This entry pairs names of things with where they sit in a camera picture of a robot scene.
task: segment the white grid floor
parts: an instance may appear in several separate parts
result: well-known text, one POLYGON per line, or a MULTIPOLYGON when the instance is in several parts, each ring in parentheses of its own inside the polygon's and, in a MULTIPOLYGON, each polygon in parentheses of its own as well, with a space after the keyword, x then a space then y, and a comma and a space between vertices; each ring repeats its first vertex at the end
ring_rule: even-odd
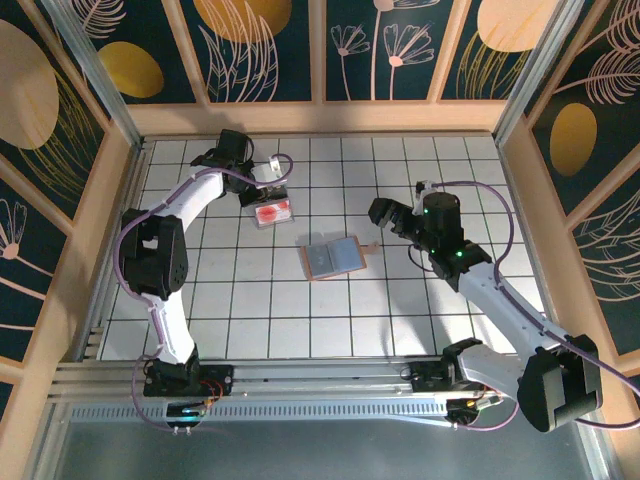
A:
MULTIPOLYGON (((165 196, 187 175, 189 162, 215 143, 156 142, 141 208, 165 196)), ((274 152, 296 161, 288 183, 296 221, 257 230, 230 194, 191 224, 182 296, 201 358, 438 354, 471 336, 513 352, 474 305, 409 262, 407 241, 382 232, 366 215, 377 196, 411 204, 411 185, 425 179, 475 179, 510 199, 490 137, 256 138, 255 147, 256 162, 274 152), (306 281, 298 247, 346 235, 362 244, 378 240, 383 252, 368 255, 365 270, 306 281)), ((500 255, 508 238, 501 204, 475 187, 448 190, 460 197, 466 237, 500 255)), ((516 242, 502 272, 542 311, 519 226, 516 242)), ((98 358, 131 360, 155 351, 155 332, 139 303, 118 290, 107 308, 98 358)))

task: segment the cable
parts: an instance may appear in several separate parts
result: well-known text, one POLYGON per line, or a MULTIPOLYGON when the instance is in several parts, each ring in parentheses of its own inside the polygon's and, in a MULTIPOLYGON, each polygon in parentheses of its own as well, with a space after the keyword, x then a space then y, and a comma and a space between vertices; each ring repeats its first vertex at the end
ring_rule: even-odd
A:
MULTIPOLYGON (((569 350, 570 352, 572 352, 572 353, 574 353, 576 355, 581 356, 582 358, 584 358, 585 360, 587 360, 591 364, 593 364, 593 365, 595 365, 595 366, 597 366, 597 367, 599 367, 599 368, 601 368, 603 370, 606 370, 607 372, 609 372, 610 374, 615 376, 618 380, 620 380, 622 383, 624 383, 627 387, 629 387, 631 389, 631 391, 633 391, 633 393, 638 398, 640 398, 640 388, 636 387, 631 382, 631 380, 629 380, 626 376, 624 376, 624 374, 622 374, 621 372, 619 372, 618 370, 616 370, 612 366, 607 365, 606 363, 604 363, 600 359, 594 357, 590 353, 585 352, 581 348, 578 348, 575 345, 572 345, 571 343, 567 342, 565 339, 563 339, 563 338, 559 337, 558 335, 556 335, 555 333, 547 330, 547 328, 542 323, 540 323, 533 315, 531 315, 522 305, 520 305, 520 302, 518 302, 515 298, 513 298, 513 296, 507 291, 507 289, 504 287, 504 285, 502 285, 500 283, 499 266, 500 266, 500 263, 506 258, 506 256, 511 251, 511 247, 513 246, 513 238, 514 238, 514 235, 515 235, 515 223, 513 221, 513 212, 509 208, 509 204, 507 203, 505 198, 500 194, 500 192, 498 192, 495 188, 493 188, 493 187, 491 187, 489 185, 486 185, 486 184, 481 183, 481 182, 476 182, 476 181, 457 181, 457 182, 443 182, 443 183, 434 184, 434 187, 436 187, 436 188, 437 187, 448 187, 448 186, 476 186, 476 187, 486 188, 491 193, 493 193, 500 200, 500 203, 502 203, 502 205, 504 206, 504 208, 505 208, 505 210, 507 212, 507 217, 509 219, 509 240, 507 242, 507 248, 505 249, 504 253, 496 260, 496 263, 495 263, 495 266, 494 266, 494 280, 496 282, 496 286, 498 287, 500 292, 505 296, 505 298, 509 301, 509 303, 511 303, 522 315, 524 315, 524 317, 534 327, 536 327, 538 330, 540 330, 546 336, 548 336, 549 338, 551 338, 552 340, 554 340, 555 342, 560 344, 563 348, 569 350)), ((603 429, 603 430, 631 430, 631 429, 640 427, 640 418, 637 418, 636 420, 633 420, 631 422, 618 423, 618 424, 607 424, 607 423, 592 422, 590 420, 584 420, 582 418, 577 418, 575 421, 577 423, 582 424, 582 425, 587 425, 589 427, 599 428, 599 429, 603 429)))
POLYGON ((433 270, 429 270, 428 268, 424 268, 422 265, 420 265, 418 262, 416 262, 413 259, 413 257, 411 256, 411 247, 413 247, 413 245, 409 245, 409 248, 407 249, 407 255, 409 256, 409 260, 411 261, 411 263, 413 263, 420 270, 424 270, 425 272, 433 273, 433 270))
MULTIPOLYGON (((136 412, 140 416, 140 418, 142 418, 142 420, 144 420, 146 423, 148 423, 150 426, 152 426, 153 428, 155 428, 157 430, 161 430, 161 431, 164 431, 164 432, 172 432, 172 433, 177 433, 178 432, 177 429, 172 429, 168 425, 162 425, 162 424, 158 424, 158 423, 154 422, 147 415, 144 414, 144 412, 140 408, 140 404, 138 402, 138 398, 137 398, 137 395, 136 395, 136 374, 138 373, 138 368, 140 367, 140 362, 142 362, 143 360, 144 361, 149 361, 149 360, 155 360, 156 358, 158 358, 158 356, 162 352, 162 349, 164 348, 164 345, 165 345, 165 342, 166 342, 167 339, 164 337, 164 333, 162 331, 162 327, 160 326, 160 318, 158 316, 158 311, 156 309, 156 306, 153 304, 153 302, 150 299, 145 298, 142 295, 138 295, 133 290, 131 290, 131 288, 129 287, 129 284, 124 279, 124 275, 122 274, 122 269, 120 267, 120 247, 122 246, 122 241, 127 236, 127 234, 129 232, 131 232, 131 230, 133 230, 136 226, 138 226, 141 223, 145 222, 151 216, 156 215, 157 213, 159 213, 162 210, 164 210, 167 207, 169 207, 169 205, 171 205, 174 201, 176 201, 176 199, 192 183, 194 183, 200 177, 203 177, 205 175, 212 175, 214 173, 224 173, 224 174, 230 175, 232 177, 235 177, 235 178, 237 178, 239 180, 242 180, 242 181, 244 181, 244 182, 246 182, 246 183, 248 183, 250 185, 253 185, 255 187, 269 187, 269 186, 276 186, 276 185, 281 185, 281 184, 285 183, 287 181, 287 179, 289 178, 289 176, 291 175, 291 173, 293 172, 293 159, 289 155, 287 155, 285 153, 275 153, 275 154, 272 155, 272 157, 282 157, 282 158, 285 158, 289 162, 289 170, 287 170, 287 172, 282 177, 280 177, 279 179, 274 180, 272 182, 258 182, 256 180, 253 180, 251 178, 245 177, 244 175, 240 175, 239 173, 234 172, 232 170, 228 170, 226 168, 219 168, 219 167, 207 167, 207 168, 204 168, 204 169, 196 172, 195 174, 191 175, 189 178, 187 178, 182 183, 182 185, 180 185, 178 188, 176 188, 175 192, 173 192, 160 205, 158 205, 157 207, 149 210, 148 212, 142 214, 141 216, 139 216, 135 220, 133 220, 130 223, 128 223, 127 225, 125 225, 122 228, 122 231, 116 237, 115 245, 113 247, 113 255, 112 255, 113 270, 114 270, 114 273, 116 275, 116 279, 118 280, 118 283, 120 284, 122 289, 127 293, 127 295, 129 295, 130 297, 134 298, 135 300, 141 301, 142 303, 147 305, 147 309, 150 312, 151 321, 153 322, 153 326, 154 326, 154 328, 156 330, 156 334, 158 336, 158 350, 153 355, 144 355, 144 354, 140 355, 140 357, 138 357, 138 359, 136 360, 136 363, 135 363, 135 365, 133 367, 133 374, 132 374, 132 377, 131 377, 131 399, 133 400, 133 406, 136 409, 136 412)), ((224 394, 224 389, 222 388, 222 386, 220 384, 218 384, 218 386, 221 389, 220 390, 221 391, 220 396, 222 396, 224 394)), ((209 430, 209 431, 220 432, 217 429, 199 428, 199 430, 209 430)))

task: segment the yellow circle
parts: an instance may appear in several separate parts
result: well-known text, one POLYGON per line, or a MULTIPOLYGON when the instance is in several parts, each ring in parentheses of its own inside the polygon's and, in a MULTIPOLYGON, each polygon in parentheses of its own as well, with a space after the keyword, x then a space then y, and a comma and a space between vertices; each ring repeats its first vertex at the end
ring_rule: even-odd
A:
POLYGON ((498 52, 524 52, 536 46, 557 0, 482 0, 478 35, 498 52))
POLYGON ((0 139, 29 150, 49 140, 60 107, 55 70, 36 42, 4 20, 0 20, 0 99, 0 139))
POLYGON ((598 135, 598 123, 591 109, 581 103, 564 107, 551 129, 551 164, 560 175, 578 173, 591 157, 598 135))
POLYGON ((118 91, 136 98, 153 97, 162 91, 160 65, 139 46, 113 42, 102 47, 98 56, 118 91))
MULTIPOLYGON (((280 33, 291 18, 291 0, 246 0, 246 8, 245 0, 194 0, 193 3, 211 30, 232 42, 249 43, 247 8, 253 12, 258 28, 259 17, 264 18, 273 36, 280 33)), ((261 33, 254 34, 251 40, 256 42, 261 37, 261 33)))

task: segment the white tile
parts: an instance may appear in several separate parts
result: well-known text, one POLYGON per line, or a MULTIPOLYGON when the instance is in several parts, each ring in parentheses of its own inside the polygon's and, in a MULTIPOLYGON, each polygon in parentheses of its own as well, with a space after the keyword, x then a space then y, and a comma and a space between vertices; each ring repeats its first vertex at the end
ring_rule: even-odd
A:
POLYGON ((111 318, 116 320, 146 319, 147 306, 131 298, 122 288, 118 288, 111 318))
POLYGON ((255 152, 253 152, 253 161, 268 162, 269 157, 274 153, 278 153, 278 139, 277 138, 258 138, 253 140, 255 152))
POLYGON ((202 247, 235 248, 238 242, 239 221, 238 218, 207 218, 204 223, 202 247))
POLYGON ((271 320, 269 358, 309 357, 308 318, 274 318, 271 320))
POLYGON ((269 320, 231 320, 227 358, 267 358, 269 320))
POLYGON ((488 185, 506 185, 504 170, 498 160, 474 160, 471 162, 476 181, 488 185))
POLYGON ((241 218, 238 246, 271 247, 273 246, 273 229, 274 227, 258 228, 255 224, 255 219, 241 218))
POLYGON ((189 271, 187 272, 187 282, 196 281, 196 272, 198 271, 198 261, 200 258, 200 250, 190 248, 187 250, 187 260, 189 261, 189 271))
POLYGON ((309 245, 309 218, 297 217, 293 222, 276 225, 276 246, 309 245))
POLYGON ((376 172, 373 162, 347 162, 342 164, 345 187, 375 187, 376 172))
POLYGON ((170 190, 180 177, 180 165, 151 165, 144 190, 170 190))
POLYGON ((533 308, 539 312, 544 311, 542 297, 540 296, 540 291, 538 290, 538 285, 536 284, 536 279, 534 277, 515 277, 508 278, 507 280, 513 288, 515 288, 516 291, 533 306, 533 308))
POLYGON ((344 189, 347 215, 366 215, 378 192, 376 187, 351 187, 344 189))
POLYGON ((309 215, 309 189, 287 188, 293 215, 309 215))
POLYGON ((429 313, 424 280, 389 280, 392 315, 426 315, 429 313))
POLYGON ((227 193, 222 198, 216 198, 206 208, 207 217, 239 217, 240 200, 233 193, 227 193))
POLYGON ((473 180, 473 172, 468 160, 440 162, 440 170, 442 171, 442 179, 445 182, 473 180))
POLYGON ((298 162, 293 165, 293 172, 287 178, 287 187, 309 186, 309 162, 298 162))
POLYGON ((311 161, 340 161, 340 138, 312 138, 311 161))
POLYGON ((298 248, 274 248, 273 250, 274 280, 304 280, 302 258, 298 248))
MULTIPOLYGON (((507 214, 490 213, 485 215, 492 243, 507 243, 509 241, 509 217, 507 214)), ((522 243, 522 232, 518 220, 513 216, 513 241, 522 243)))
POLYGON ((351 280, 351 315, 389 315, 385 280, 351 280))
POLYGON ((436 353, 449 345, 473 338, 471 320, 469 315, 443 315, 431 317, 433 323, 433 333, 436 337, 436 353))
POLYGON ((440 160, 462 160, 469 158, 462 137, 435 137, 436 151, 440 160))
POLYGON ((198 261, 198 282, 230 282, 236 250, 233 248, 213 248, 200 250, 198 261))
POLYGON ((378 197, 390 198, 409 207, 413 207, 413 190, 411 187, 378 187, 378 197))
POLYGON ((494 159, 498 158, 498 150, 492 137, 466 137, 469 158, 494 159))
POLYGON ((184 242, 187 248, 200 248, 202 243, 202 229, 204 228, 204 218, 196 218, 187 231, 184 232, 184 242))
POLYGON ((404 145, 400 137, 373 139, 373 153, 377 160, 404 160, 404 145))
POLYGON ((228 320, 191 320, 189 331, 201 359, 225 358, 228 320))
POLYGON ((511 345, 507 337, 498 330, 498 327, 489 320, 489 317, 486 315, 471 315, 471 323, 473 324, 473 331, 476 334, 475 337, 478 340, 482 340, 482 343, 489 348, 498 353, 516 353, 513 345, 511 345))
POLYGON ((311 282, 311 316, 349 315, 349 285, 346 281, 311 282))
POLYGON ((430 317, 393 317, 391 323, 396 355, 435 355, 430 317))
POLYGON ((311 215, 343 214, 344 198, 342 188, 311 189, 311 215))
POLYGON ((348 318, 311 319, 312 357, 348 357, 350 355, 351 323, 348 318))
POLYGON ((342 159, 344 161, 373 160, 371 139, 368 137, 343 138, 342 159))
POLYGON ((149 210, 165 199, 169 190, 147 190, 140 196, 140 210, 149 210))
POLYGON ((407 160, 437 160, 436 148, 431 137, 404 137, 407 160))
POLYGON ((311 217, 312 245, 344 237, 344 217, 311 217))
POLYGON ((340 162, 312 163, 311 164, 311 186, 312 187, 341 187, 342 186, 342 164, 340 162))
POLYGON ((376 161, 376 178, 380 186, 409 185, 409 175, 404 162, 378 162, 376 161))
MULTIPOLYGON (((493 250, 496 257, 502 255, 506 249, 506 245, 494 244, 493 250)), ((531 260, 527 253, 527 247, 524 243, 514 243, 511 246, 509 255, 500 264, 500 273, 505 277, 531 277, 533 276, 533 268, 531 260)))
POLYGON ((373 242, 382 243, 382 229, 375 226, 369 217, 347 217, 347 236, 358 237, 360 245, 371 245, 373 242))
POLYGON ((271 283, 236 282, 233 286, 232 318, 269 318, 271 283))
POLYGON ((307 282, 273 282, 271 317, 308 317, 309 284, 307 282))
POLYGON ((439 278, 427 280, 429 310, 432 315, 469 313, 467 299, 439 278))
POLYGON ((218 145, 217 138, 206 138, 200 140, 187 140, 187 148, 184 150, 184 163, 191 163, 199 155, 204 155, 218 145))
POLYGON ((367 264, 367 268, 356 270, 355 272, 350 273, 350 280, 386 278, 384 269, 384 255, 382 254, 382 251, 375 254, 365 255, 364 261, 367 264))
POLYGON ((415 187, 416 183, 423 180, 431 180, 432 182, 441 182, 442 175, 438 162, 430 160, 407 162, 409 166, 409 179, 411 186, 415 187))
POLYGON ((271 280, 271 248, 239 248, 236 257, 236 282, 271 280))
MULTIPOLYGON (((420 264, 418 252, 411 252, 413 259, 420 264)), ((407 247, 390 246, 384 247, 384 254, 387 261, 387 277, 389 278, 422 278, 423 271, 409 261, 407 247)))
POLYGON ((182 297, 182 309, 184 310, 184 316, 191 318, 191 307, 193 305, 193 292, 195 290, 195 283, 185 283, 180 289, 180 296, 182 297))
POLYGON ((102 360, 135 360, 144 351, 147 321, 109 322, 102 360))
POLYGON ((389 317, 358 317, 351 320, 353 355, 392 357, 393 334, 389 317))
POLYGON ((476 187, 446 187, 445 190, 460 199, 461 213, 482 213, 482 206, 480 205, 476 187))
POLYGON ((182 163, 184 140, 157 141, 153 148, 151 163, 182 163))
MULTIPOLYGON (((495 188, 498 191, 498 193, 500 193, 504 197, 511 211, 514 211, 513 199, 511 198, 511 194, 509 193, 509 188, 506 186, 500 186, 500 185, 497 185, 493 188, 495 188)), ((485 188, 479 188, 478 191, 480 192, 480 203, 482 203, 482 209, 484 210, 485 213, 505 213, 506 212, 504 206, 502 205, 502 202, 498 200, 498 197, 496 197, 489 190, 485 188)))
POLYGON ((191 318, 229 318, 231 283, 196 283, 191 318))
POLYGON ((280 153, 286 153, 294 162, 309 161, 308 138, 281 138, 280 153))
POLYGON ((460 215, 464 238, 474 243, 489 243, 489 232, 484 215, 477 213, 463 213, 460 215))

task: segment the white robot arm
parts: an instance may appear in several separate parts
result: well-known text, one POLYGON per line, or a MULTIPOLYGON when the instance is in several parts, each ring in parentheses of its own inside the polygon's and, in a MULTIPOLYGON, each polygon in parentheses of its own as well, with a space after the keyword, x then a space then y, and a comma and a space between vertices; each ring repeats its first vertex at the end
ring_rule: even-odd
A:
MULTIPOLYGON (((227 191, 239 193, 242 198, 247 189, 256 190, 245 181, 232 183, 229 172, 249 177, 254 185, 267 185, 255 182, 253 163, 244 160, 247 140, 237 132, 223 131, 218 149, 192 163, 191 181, 176 187, 149 212, 130 210, 123 217, 117 269, 127 288, 148 305, 160 341, 153 366, 147 369, 150 381, 145 386, 145 396, 201 394, 203 371, 181 298, 188 268, 184 232, 211 201, 227 191), (145 246, 151 240, 157 240, 155 248, 145 246)), ((286 181, 287 175, 268 185, 284 188, 277 184, 286 181)), ((445 349, 441 360, 408 364, 414 391, 433 391, 442 385, 488 385, 517 400, 527 419, 541 431, 552 430, 598 408, 602 396, 598 369, 563 351, 527 316, 558 337, 597 354, 593 342, 584 335, 569 337, 505 279, 496 281, 499 273, 491 258, 478 245, 464 239, 457 197, 435 192, 420 199, 422 215, 416 215, 420 209, 412 211, 394 200, 377 198, 369 217, 379 227, 392 222, 392 232, 429 252, 438 277, 480 308, 514 346, 517 355, 498 354, 476 339, 458 342, 445 349), (513 301, 500 291, 498 284, 513 301)))

